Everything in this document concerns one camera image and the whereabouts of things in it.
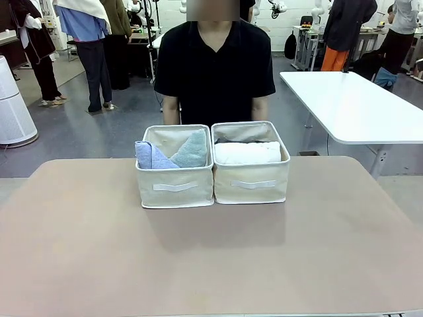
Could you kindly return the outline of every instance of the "shirt collar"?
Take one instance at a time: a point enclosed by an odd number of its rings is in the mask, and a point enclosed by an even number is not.
[[[193,48],[200,48],[206,45],[198,32],[198,23],[191,22],[190,30],[188,31],[189,44]],[[237,48],[241,45],[241,21],[233,21],[231,31],[226,38],[224,45]]]

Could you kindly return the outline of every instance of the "white cylindrical appliance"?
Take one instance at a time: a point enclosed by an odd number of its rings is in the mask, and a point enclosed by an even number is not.
[[[0,147],[21,147],[38,131],[4,56],[0,55]]]

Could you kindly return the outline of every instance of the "blue shirt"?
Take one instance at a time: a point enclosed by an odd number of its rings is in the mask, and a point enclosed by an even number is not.
[[[87,13],[56,6],[61,31],[77,42],[94,42],[107,35],[106,21]]]

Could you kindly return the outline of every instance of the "person in orange pants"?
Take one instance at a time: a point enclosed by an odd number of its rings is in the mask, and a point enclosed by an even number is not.
[[[338,52],[327,47],[322,71],[341,71],[348,59],[348,53],[349,51]]]
[[[327,49],[322,71],[342,70],[360,27],[376,10],[376,0],[334,0],[323,35]]]

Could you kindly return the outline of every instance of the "basket handle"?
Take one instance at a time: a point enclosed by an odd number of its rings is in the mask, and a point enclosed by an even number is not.
[[[163,192],[183,192],[184,190],[189,190],[190,188],[198,187],[197,182],[191,182],[182,185],[166,185],[166,184],[154,184],[153,190],[163,191]]]
[[[276,187],[278,181],[276,180],[267,180],[265,182],[257,182],[257,183],[246,183],[240,182],[239,180],[233,180],[231,182],[231,186],[244,188],[246,190],[256,190],[257,188],[270,188]]]

